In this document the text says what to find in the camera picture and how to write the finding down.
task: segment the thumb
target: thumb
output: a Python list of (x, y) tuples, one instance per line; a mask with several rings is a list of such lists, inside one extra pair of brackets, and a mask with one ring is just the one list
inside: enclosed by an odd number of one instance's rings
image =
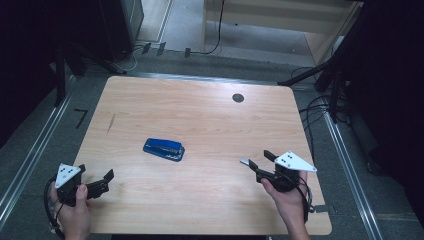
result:
[(272, 197), (274, 198), (275, 193), (277, 192), (277, 190), (275, 190), (274, 186), (272, 186), (272, 184), (265, 178), (261, 179), (261, 183), (262, 186), (264, 186), (265, 191)]
[(78, 186), (77, 194), (76, 194), (76, 207), (86, 206), (87, 203), (87, 195), (88, 195), (88, 189), (87, 186), (84, 184), (81, 184)]

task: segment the desk in background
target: desk in background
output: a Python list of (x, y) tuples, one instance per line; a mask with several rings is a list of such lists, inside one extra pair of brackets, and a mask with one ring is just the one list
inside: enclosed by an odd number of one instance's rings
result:
[[(244, 101), (233, 101), (235, 93)], [(184, 158), (173, 162), (143, 152), (147, 138), (181, 142)], [(287, 234), (273, 200), (239, 162), (251, 158), (272, 171), (265, 149), (292, 150), (312, 163), (290, 88), (112, 77), (75, 161), (87, 168), (83, 182), (115, 172), (110, 191), (91, 201), (91, 231)], [(313, 203), (325, 204), (316, 174), (308, 184)], [(328, 213), (310, 214), (307, 229), (329, 234)]]
[[(219, 21), (222, 0), (204, 0), (201, 49), (206, 21)], [(305, 32), (316, 64), (324, 61), (340, 36), (349, 31), (360, 3), (343, 0), (226, 0), (223, 22)]]

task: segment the light wood tabletop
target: light wood tabletop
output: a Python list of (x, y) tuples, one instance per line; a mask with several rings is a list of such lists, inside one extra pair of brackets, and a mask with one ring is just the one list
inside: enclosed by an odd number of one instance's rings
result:
[[(244, 101), (233, 101), (234, 94)], [(143, 152), (148, 138), (181, 142), (173, 162)], [(91, 183), (113, 169), (110, 191), (90, 200), (92, 232), (117, 234), (287, 234), (250, 158), (273, 171), (263, 156), (293, 151), (312, 164), (290, 88), (193, 80), (111, 77), (75, 165)], [(313, 204), (324, 199), (308, 174)], [(331, 232), (328, 213), (309, 214), (312, 235)]]

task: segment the blue stapler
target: blue stapler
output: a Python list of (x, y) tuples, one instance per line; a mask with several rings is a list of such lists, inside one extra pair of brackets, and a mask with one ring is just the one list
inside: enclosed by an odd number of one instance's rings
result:
[(184, 147), (179, 142), (149, 138), (144, 144), (143, 151), (174, 162), (179, 162), (184, 155)]

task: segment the gray carpet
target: gray carpet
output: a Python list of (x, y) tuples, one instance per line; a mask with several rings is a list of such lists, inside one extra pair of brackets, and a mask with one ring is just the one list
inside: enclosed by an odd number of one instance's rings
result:
[[(148, 54), (136, 54), (137, 67), (129, 75), (140, 73), (178, 74), (217, 78), (241, 79), (251, 83), (276, 84), (289, 79), (296, 66), (279, 65), (248, 60), (236, 60), (214, 56), (192, 55), (184, 58), (183, 53), (164, 52), (156, 57), (155, 50)], [(119, 63), (131, 68), (129, 57)], [(77, 78), (77, 84), (69, 105), (48, 142), (34, 172), (16, 203), (11, 215), (0, 232), (0, 239), (57, 239), (49, 232), (44, 213), (42, 192), (46, 181), (55, 173), (59, 163), (73, 164), (80, 144), (94, 113), (102, 89), (110, 76), (97, 65), (87, 64), (89, 70), (84, 77)], [(303, 81), (294, 89), (298, 108), (305, 108), (315, 98), (311, 84), (314, 79)], [(52, 92), (16, 131), (14, 136), (0, 150), (2, 178), (1, 194), (12, 181), (14, 174), (23, 162), (26, 153), (35, 141), (38, 132), (52, 111), (55, 93)], [(75, 108), (88, 110), (87, 117), (77, 129), (81, 113)], [(339, 124), (345, 143), (351, 153), (359, 178), (363, 183), (370, 203), (376, 213), (383, 236), (386, 239), (424, 239), (424, 232), (412, 214), (403, 189), (389, 177), (376, 177), (367, 172), (364, 156), (360, 151), (352, 130)], [(335, 211), (330, 219), (333, 231), (328, 236), (313, 236), (313, 239), (367, 239), (361, 216), (349, 188), (333, 140), (324, 119), (311, 125), (315, 164), (326, 203)], [(93, 234), (92, 239), (110, 239), (109, 235)], [(272, 239), (288, 239), (287, 236), (273, 236)]]

